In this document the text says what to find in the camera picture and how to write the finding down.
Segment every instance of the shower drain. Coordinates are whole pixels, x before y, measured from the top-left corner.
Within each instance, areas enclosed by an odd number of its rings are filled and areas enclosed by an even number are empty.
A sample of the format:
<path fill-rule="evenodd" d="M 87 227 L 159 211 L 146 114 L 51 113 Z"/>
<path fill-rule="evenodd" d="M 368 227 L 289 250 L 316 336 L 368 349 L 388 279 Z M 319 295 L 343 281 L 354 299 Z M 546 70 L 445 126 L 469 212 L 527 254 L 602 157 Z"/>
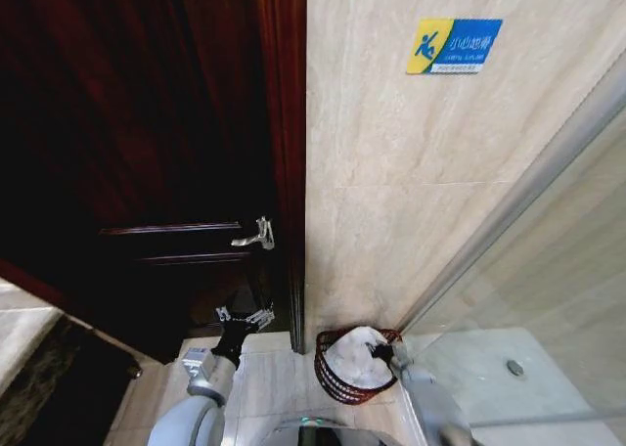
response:
<path fill-rule="evenodd" d="M 524 375 L 524 369 L 516 360 L 507 360 L 507 369 L 516 378 Z"/>

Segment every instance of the silver door handle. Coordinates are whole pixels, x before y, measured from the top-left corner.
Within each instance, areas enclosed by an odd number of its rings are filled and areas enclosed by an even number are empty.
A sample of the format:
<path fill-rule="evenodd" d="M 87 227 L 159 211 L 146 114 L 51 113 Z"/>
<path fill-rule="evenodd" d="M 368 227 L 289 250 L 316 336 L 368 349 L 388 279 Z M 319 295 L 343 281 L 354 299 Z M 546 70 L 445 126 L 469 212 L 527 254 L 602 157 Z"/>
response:
<path fill-rule="evenodd" d="M 233 239 L 231 245 L 234 247 L 243 247 L 246 245 L 261 243 L 265 250 L 271 250 L 274 248 L 274 233 L 272 233 L 272 223 L 262 216 L 256 220 L 258 225 L 258 234 L 256 236 L 250 236 L 249 238 Z"/>

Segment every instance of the white plastic bag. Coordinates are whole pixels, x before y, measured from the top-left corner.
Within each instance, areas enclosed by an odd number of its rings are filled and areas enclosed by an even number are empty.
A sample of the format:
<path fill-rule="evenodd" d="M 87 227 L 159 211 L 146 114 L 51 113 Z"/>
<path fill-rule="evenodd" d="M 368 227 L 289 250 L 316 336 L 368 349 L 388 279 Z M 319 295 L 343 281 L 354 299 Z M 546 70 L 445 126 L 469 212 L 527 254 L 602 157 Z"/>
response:
<path fill-rule="evenodd" d="M 393 379 L 380 358 L 372 358 L 370 346 L 387 344 L 386 338 L 371 327 L 357 327 L 326 350 L 324 358 L 338 378 L 354 387 L 376 389 Z"/>

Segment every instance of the wicker basket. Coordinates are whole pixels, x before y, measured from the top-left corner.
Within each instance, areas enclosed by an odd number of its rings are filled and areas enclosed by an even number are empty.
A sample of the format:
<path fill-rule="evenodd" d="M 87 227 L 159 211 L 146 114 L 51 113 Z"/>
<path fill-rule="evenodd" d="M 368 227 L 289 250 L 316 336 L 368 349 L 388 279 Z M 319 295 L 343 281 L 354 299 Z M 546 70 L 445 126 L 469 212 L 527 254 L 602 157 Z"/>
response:
<path fill-rule="evenodd" d="M 317 379 L 322 387 L 324 387 L 324 390 L 326 390 L 326 392 L 328 392 L 334 400 L 343 404 L 358 405 L 367 402 L 375 395 L 389 389 L 398 379 L 393 377 L 390 382 L 376 389 L 364 389 L 344 382 L 335 373 L 333 373 L 324 358 L 324 353 L 333 343 L 335 343 L 340 337 L 346 335 L 352 329 L 354 328 L 342 329 L 340 331 L 321 332 L 317 335 L 315 348 L 315 375 L 317 376 Z M 400 336 L 398 331 L 382 329 L 379 330 L 379 332 L 389 343 L 396 339 L 402 340 L 402 336 Z"/>

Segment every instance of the wall sign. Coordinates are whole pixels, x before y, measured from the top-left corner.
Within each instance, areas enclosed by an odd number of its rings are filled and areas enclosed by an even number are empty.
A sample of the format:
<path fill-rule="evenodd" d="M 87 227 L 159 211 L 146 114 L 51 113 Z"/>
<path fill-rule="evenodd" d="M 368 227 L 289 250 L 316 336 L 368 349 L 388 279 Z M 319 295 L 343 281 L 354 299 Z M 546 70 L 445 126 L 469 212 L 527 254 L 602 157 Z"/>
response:
<path fill-rule="evenodd" d="M 479 72 L 501 25 L 502 19 L 421 20 L 407 73 Z"/>

